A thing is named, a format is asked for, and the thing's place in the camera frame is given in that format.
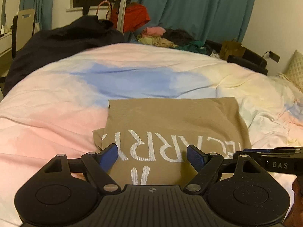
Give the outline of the person's right hand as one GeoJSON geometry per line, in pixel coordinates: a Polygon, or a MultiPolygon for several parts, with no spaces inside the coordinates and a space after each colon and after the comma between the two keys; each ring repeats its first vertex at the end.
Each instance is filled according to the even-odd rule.
{"type": "Polygon", "coordinates": [[[303,205],[302,205],[302,193],[301,186],[297,179],[292,184],[292,190],[294,191],[294,203],[293,206],[283,222],[287,227],[302,227],[303,226],[303,205]]]}

